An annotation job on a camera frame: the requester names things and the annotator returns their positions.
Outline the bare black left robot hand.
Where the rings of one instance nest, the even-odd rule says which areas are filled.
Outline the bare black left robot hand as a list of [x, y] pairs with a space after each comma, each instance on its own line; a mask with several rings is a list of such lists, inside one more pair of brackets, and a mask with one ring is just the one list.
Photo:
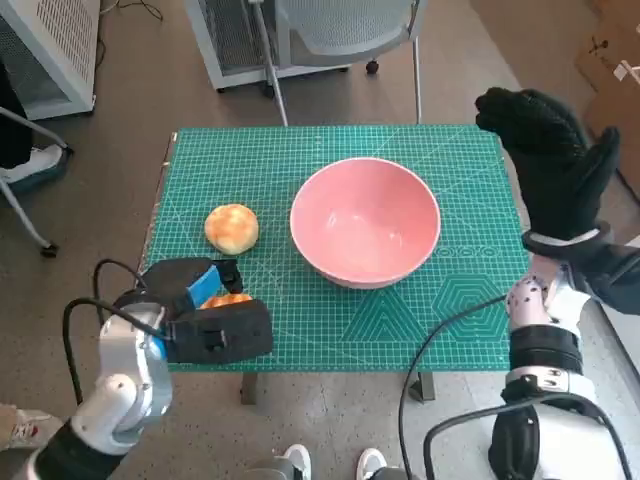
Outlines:
[[146, 292], [167, 308], [170, 318], [220, 306], [213, 298], [222, 289], [226, 290], [226, 297], [248, 299], [243, 293], [243, 280], [235, 259], [184, 257], [161, 260], [149, 267], [142, 279]]

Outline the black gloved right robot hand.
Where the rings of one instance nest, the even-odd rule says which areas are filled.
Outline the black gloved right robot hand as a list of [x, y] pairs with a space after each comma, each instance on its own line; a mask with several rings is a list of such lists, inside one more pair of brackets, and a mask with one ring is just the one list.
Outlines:
[[607, 127], [590, 143], [569, 108], [534, 89], [491, 87], [475, 107], [477, 126], [500, 138], [515, 166], [530, 229], [563, 241], [595, 229], [619, 130]]

